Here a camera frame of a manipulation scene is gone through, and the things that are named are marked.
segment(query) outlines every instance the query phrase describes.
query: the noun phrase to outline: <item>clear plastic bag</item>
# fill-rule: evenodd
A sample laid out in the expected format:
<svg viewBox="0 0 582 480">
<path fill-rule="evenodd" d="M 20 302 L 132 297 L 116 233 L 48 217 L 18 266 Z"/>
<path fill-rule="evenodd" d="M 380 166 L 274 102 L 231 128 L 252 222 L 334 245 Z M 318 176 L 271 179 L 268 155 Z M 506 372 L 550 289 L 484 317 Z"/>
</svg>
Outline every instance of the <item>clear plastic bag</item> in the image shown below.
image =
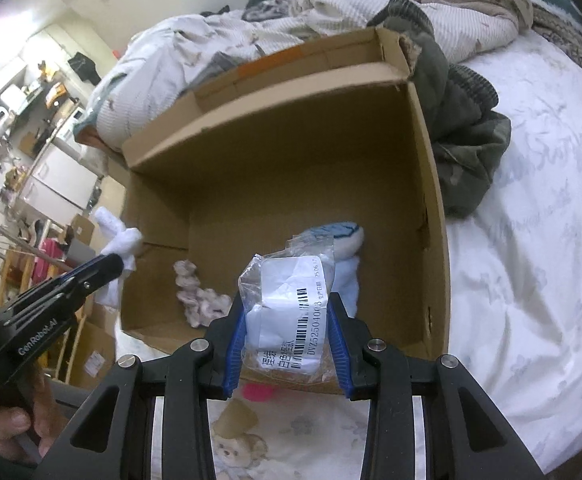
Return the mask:
<svg viewBox="0 0 582 480">
<path fill-rule="evenodd" d="M 245 366 L 278 381 L 328 382 L 328 295 L 335 277 L 333 238 L 305 234 L 286 249 L 256 254 L 238 287 L 246 311 Z"/>
</svg>

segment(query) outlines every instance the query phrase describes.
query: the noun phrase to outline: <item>silver screw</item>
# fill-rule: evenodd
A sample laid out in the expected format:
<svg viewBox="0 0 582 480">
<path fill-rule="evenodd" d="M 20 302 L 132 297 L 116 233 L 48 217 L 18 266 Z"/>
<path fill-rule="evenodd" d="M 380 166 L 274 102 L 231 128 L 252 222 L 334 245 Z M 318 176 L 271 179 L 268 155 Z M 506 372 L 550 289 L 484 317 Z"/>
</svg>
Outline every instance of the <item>silver screw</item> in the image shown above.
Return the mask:
<svg viewBox="0 0 582 480">
<path fill-rule="evenodd" d="M 206 339 L 196 339 L 191 341 L 191 350 L 193 352 L 203 352 L 209 348 L 209 342 Z"/>
<path fill-rule="evenodd" d="M 117 360 L 117 364 L 122 368 L 131 368 L 135 366 L 137 357 L 132 354 L 123 355 Z"/>
<path fill-rule="evenodd" d="M 371 339 L 366 346 L 373 352 L 381 352 L 386 350 L 386 343 L 382 339 Z"/>
<path fill-rule="evenodd" d="M 447 368 L 456 368 L 460 364 L 458 358 L 451 354 L 444 354 L 440 357 L 440 362 L 442 366 L 446 366 Z"/>
</svg>

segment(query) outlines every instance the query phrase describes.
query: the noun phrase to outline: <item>mattress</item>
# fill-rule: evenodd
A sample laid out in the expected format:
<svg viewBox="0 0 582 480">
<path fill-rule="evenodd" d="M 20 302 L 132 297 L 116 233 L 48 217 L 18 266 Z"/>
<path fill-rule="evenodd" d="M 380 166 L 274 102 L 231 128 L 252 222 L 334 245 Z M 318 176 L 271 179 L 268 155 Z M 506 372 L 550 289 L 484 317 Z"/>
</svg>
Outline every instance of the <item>mattress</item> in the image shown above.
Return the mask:
<svg viewBox="0 0 582 480">
<path fill-rule="evenodd" d="M 447 224 L 450 352 L 549 472 L 582 449 L 582 70 L 530 31 L 466 65 L 497 89 L 496 110 L 510 117 L 513 134 L 477 211 Z M 116 331 L 118 354 L 161 355 Z M 243 387 L 240 408 L 257 420 L 244 442 L 259 442 L 260 451 L 247 459 L 238 442 L 219 448 L 214 440 L 219 479 L 359 478 L 367 402 L 288 390 L 251 402 Z M 227 406 L 209 401 L 210 422 Z M 414 406 L 416 477 L 424 478 L 417 398 Z M 154 478 L 160 427 L 158 409 Z M 228 449 L 235 460 L 224 460 Z"/>
</svg>

